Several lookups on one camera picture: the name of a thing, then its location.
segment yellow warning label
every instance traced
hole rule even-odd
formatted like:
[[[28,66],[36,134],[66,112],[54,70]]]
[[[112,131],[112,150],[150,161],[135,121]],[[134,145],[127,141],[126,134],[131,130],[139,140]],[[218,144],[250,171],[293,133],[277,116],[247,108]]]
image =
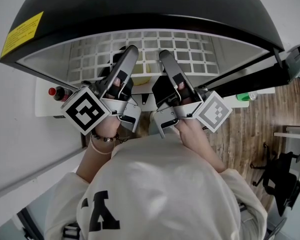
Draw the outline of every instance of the yellow warning label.
[[[8,34],[3,46],[1,57],[35,36],[43,13],[44,12],[40,12],[36,16],[33,16]]]

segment wooden floor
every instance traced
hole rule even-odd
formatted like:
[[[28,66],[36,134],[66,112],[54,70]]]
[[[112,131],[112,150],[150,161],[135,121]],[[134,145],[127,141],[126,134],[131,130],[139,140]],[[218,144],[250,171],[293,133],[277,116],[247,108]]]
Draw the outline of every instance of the wooden floor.
[[[284,151],[284,138],[273,134],[284,131],[286,125],[300,126],[300,79],[275,88],[275,94],[259,95],[248,108],[235,108],[216,133],[206,131],[216,153],[228,168],[238,170],[266,209],[272,197],[265,193],[262,184],[252,186],[263,171],[249,165],[265,164],[264,142],[277,153]]]

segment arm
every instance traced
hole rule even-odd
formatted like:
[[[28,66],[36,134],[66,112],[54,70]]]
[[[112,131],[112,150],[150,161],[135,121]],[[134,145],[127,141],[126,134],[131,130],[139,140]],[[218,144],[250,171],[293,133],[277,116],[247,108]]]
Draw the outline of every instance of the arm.
[[[113,85],[120,86],[119,78],[113,81]],[[109,99],[114,99],[114,96],[108,95]],[[101,121],[96,127],[95,132],[99,136],[105,138],[113,138],[117,134],[120,121],[116,116],[108,116]],[[83,159],[76,171],[76,174],[91,183],[100,168],[110,160],[111,153],[115,148],[115,141],[104,142],[102,139],[92,137],[94,147],[100,152],[97,152],[89,142],[88,148],[83,156]]]
[[[179,91],[184,88],[184,82],[178,85]],[[182,100],[181,104],[186,105],[191,102],[191,98],[188,97]],[[226,169],[222,160],[210,146],[207,135],[202,130],[201,124],[197,119],[180,120],[179,123],[175,125],[175,128],[179,130],[180,138],[184,146],[205,159],[218,173],[222,173]]]
[[[120,81],[115,80],[113,84],[119,85]],[[116,116],[108,116],[95,127],[95,132],[99,136],[113,138],[119,125]],[[77,220],[79,201],[97,172],[111,158],[115,141],[104,142],[103,139],[92,137],[92,143],[99,152],[89,143],[76,173],[66,174],[56,185],[45,220],[45,239],[61,239],[64,226]]]

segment bracelet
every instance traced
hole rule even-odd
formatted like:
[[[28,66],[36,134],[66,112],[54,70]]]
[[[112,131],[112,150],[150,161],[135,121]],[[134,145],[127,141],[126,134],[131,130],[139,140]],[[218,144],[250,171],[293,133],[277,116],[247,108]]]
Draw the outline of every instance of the bracelet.
[[[114,151],[114,149],[116,147],[116,143],[114,143],[114,147],[113,147],[113,149],[110,152],[107,152],[107,153],[101,152],[100,150],[97,149],[97,147],[93,143],[93,141],[92,141],[92,134],[90,135],[90,143],[91,143],[91,147],[94,149],[94,151],[100,153],[101,155],[107,155],[107,154],[112,153],[112,151]]]
[[[113,142],[114,139],[117,140],[119,138],[119,134],[117,133],[114,137],[112,138],[107,138],[107,137],[102,137],[102,136],[99,136],[97,133],[96,133],[96,129],[93,128],[91,130],[91,135],[93,135],[93,137],[95,137],[97,140],[100,140],[101,138],[103,138],[103,141],[104,142]]]

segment red bottle cap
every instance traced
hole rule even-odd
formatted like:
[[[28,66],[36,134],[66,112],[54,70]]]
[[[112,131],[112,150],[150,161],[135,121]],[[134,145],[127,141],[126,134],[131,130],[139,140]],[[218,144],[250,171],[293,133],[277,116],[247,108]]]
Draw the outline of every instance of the red bottle cap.
[[[50,88],[49,91],[48,91],[49,95],[51,96],[55,96],[56,93],[57,93],[57,90],[55,88]]]

